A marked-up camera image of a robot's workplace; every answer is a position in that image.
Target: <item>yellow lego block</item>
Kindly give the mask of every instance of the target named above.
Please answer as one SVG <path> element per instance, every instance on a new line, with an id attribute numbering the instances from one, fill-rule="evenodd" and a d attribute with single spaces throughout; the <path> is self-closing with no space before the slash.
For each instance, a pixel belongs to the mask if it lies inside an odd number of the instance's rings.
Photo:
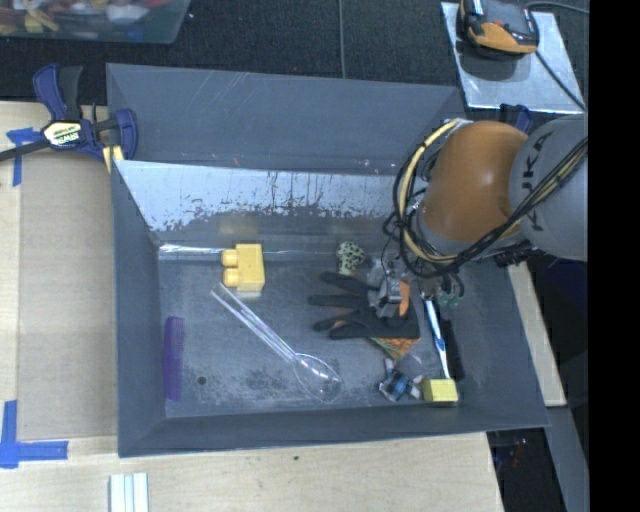
<path id="1" fill-rule="evenodd" d="M 260 292 L 264 287 L 264 261 L 261 244 L 236 244 L 221 254 L 222 282 L 240 292 Z"/>
<path id="2" fill-rule="evenodd" d="M 25 15 L 24 28 L 27 32 L 31 32 L 33 34 L 41 34 L 44 32 L 44 25 L 31 14 Z"/>
<path id="3" fill-rule="evenodd" d="M 458 389 L 453 379 L 424 379 L 420 382 L 427 402 L 457 402 Z"/>

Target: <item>blue tape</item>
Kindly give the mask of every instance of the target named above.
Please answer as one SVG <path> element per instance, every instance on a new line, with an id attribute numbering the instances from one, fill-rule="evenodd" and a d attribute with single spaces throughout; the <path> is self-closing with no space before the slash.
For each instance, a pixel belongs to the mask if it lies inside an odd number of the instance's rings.
<path id="1" fill-rule="evenodd" d="M 15 469 L 22 461 L 65 460 L 69 441 L 42 441 L 21 443 L 16 441 L 18 402 L 4 403 L 2 437 L 0 438 L 0 468 Z"/>
<path id="2" fill-rule="evenodd" d="M 7 132 L 7 137 L 9 137 L 9 140 L 13 142 L 16 147 L 22 146 L 23 144 L 29 144 L 31 142 L 38 142 L 44 138 L 39 131 L 34 130 L 33 128 L 9 130 Z M 17 156 L 13 160 L 13 186 L 17 187 L 20 183 L 22 183 L 22 157 Z"/>

